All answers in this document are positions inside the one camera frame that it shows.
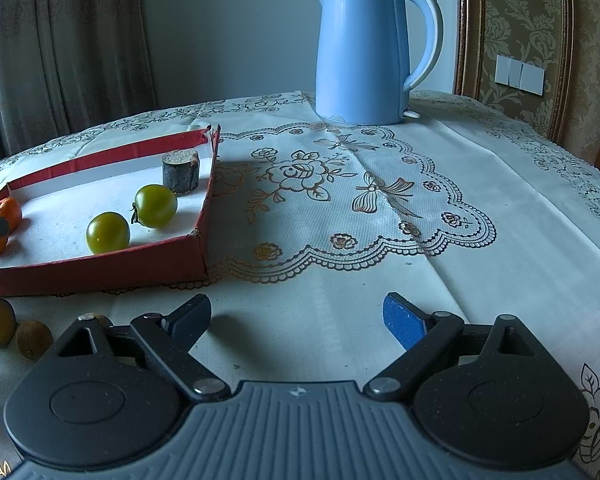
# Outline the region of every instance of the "kiwi fruit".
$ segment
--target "kiwi fruit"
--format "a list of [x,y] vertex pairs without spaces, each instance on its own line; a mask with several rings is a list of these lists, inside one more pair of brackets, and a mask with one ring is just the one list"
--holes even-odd
[[21,322],[15,338],[18,352],[31,361],[40,359],[54,343],[49,327],[35,319]]

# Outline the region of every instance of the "light switch panel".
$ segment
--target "light switch panel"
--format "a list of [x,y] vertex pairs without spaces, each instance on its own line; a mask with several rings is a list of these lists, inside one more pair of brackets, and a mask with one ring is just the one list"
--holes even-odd
[[520,88],[520,75],[522,74],[522,61],[512,59],[509,67],[509,86]]
[[511,66],[511,58],[500,56],[496,58],[496,75],[494,80],[501,85],[509,84],[509,68]]
[[542,95],[544,90],[544,69],[523,63],[520,74],[520,89]]

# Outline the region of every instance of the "blue electric kettle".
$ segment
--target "blue electric kettle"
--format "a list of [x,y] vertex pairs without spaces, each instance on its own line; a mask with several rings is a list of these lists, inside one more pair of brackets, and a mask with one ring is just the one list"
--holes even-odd
[[422,82],[442,49],[437,0],[410,0],[424,14],[427,41],[411,72],[405,0],[320,0],[322,21],[315,111],[349,124],[396,124],[409,92]]

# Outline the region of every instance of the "screw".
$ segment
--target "screw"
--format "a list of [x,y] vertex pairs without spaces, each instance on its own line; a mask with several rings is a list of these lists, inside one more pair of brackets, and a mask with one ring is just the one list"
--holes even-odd
[[371,379],[369,388],[376,395],[392,394],[400,389],[400,381],[393,377],[376,377]]
[[200,395],[215,395],[219,394],[224,388],[224,384],[220,379],[209,377],[206,379],[199,379],[193,383],[193,390]]

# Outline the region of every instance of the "red tray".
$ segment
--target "red tray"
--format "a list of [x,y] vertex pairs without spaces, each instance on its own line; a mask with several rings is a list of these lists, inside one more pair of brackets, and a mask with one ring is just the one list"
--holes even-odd
[[[67,294],[192,282],[207,277],[206,240],[220,127],[142,140],[80,156],[8,182],[23,220],[0,254],[0,296]],[[161,184],[161,155],[199,146],[200,184],[178,197],[163,230],[131,225],[130,247],[91,254],[91,218],[114,210],[130,219],[136,191]]]

